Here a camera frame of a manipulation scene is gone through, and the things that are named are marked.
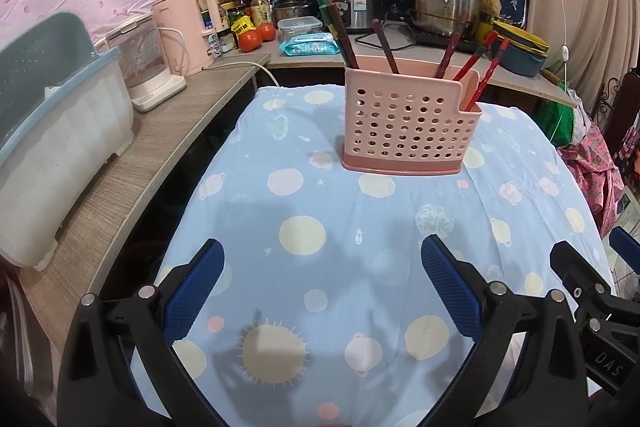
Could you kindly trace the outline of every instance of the blue gripper pad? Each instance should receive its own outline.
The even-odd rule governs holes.
[[[640,245],[621,227],[615,227],[609,234],[609,246],[615,250],[631,269],[640,273]]]
[[[482,335],[482,306],[456,269],[458,261],[442,241],[430,235],[422,242],[422,266],[458,331],[477,342]]]
[[[187,336],[225,266],[225,251],[218,241],[209,240],[205,247],[164,306],[162,336],[170,346]]]

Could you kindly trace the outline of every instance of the planet print tablecloth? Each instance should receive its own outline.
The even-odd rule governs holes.
[[[460,174],[382,176],[340,165],[343,87],[258,91],[158,274],[209,237],[225,249],[218,283],[174,349],[231,427],[415,427],[472,346],[421,266],[431,233],[517,293],[562,287],[549,268],[562,240],[613,286],[556,150],[519,110],[481,107]],[[137,355],[132,370],[149,407],[166,414]]]

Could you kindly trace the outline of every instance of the utensil holder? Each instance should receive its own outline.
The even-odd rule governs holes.
[[[342,165],[352,171],[426,176],[457,174],[482,110],[471,100],[480,75],[450,66],[432,78],[434,62],[396,58],[400,74],[385,57],[358,57],[346,68]]]

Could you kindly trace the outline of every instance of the wooden desk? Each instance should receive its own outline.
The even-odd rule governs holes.
[[[265,64],[269,54],[253,54]],[[228,57],[216,65],[237,62]],[[203,71],[146,114],[135,113],[135,138],[107,163],[76,201],[61,227],[51,263],[21,269],[20,282],[49,340],[62,353],[79,299],[98,293],[133,226],[181,156],[215,115],[258,71],[254,66]]]
[[[408,44],[412,44],[410,33],[408,29],[402,23],[389,23],[385,27],[385,35],[389,41],[389,45],[392,48],[402,48]],[[351,44],[356,55],[384,55],[382,50],[371,48],[369,46],[363,46],[354,42],[356,36],[351,36]],[[365,41],[378,43],[378,38],[373,35],[367,37]],[[268,52],[271,54],[271,60],[267,64],[270,69],[277,68],[343,68],[344,61],[342,56],[338,55],[311,55],[305,57],[287,57],[283,52],[278,49],[279,42],[265,42],[257,53]],[[243,54],[242,52],[233,51],[233,56],[247,57],[251,54]],[[413,58],[415,60],[428,60],[430,62],[440,62],[444,55],[444,50],[440,48],[428,48],[425,46],[414,46],[407,50],[400,52],[394,52],[397,58]],[[463,66],[468,60],[470,55],[456,52],[451,59],[451,64],[454,66]],[[488,58],[480,58],[474,69],[484,75],[489,68],[491,60]],[[532,94],[537,98],[544,100],[551,100],[553,102],[563,103],[569,107],[576,107],[575,102],[569,98],[558,86],[554,86],[546,78],[541,75],[537,75],[533,78],[526,76],[520,76],[519,74],[511,73],[511,71],[505,70],[498,66],[494,71],[489,84],[492,86],[503,87],[505,89],[516,90],[526,94]]]

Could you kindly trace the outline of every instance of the plastic bag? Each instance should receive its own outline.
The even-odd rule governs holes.
[[[331,33],[309,33],[297,35],[280,45],[280,50],[289,55],[335,55],[340,53]]]

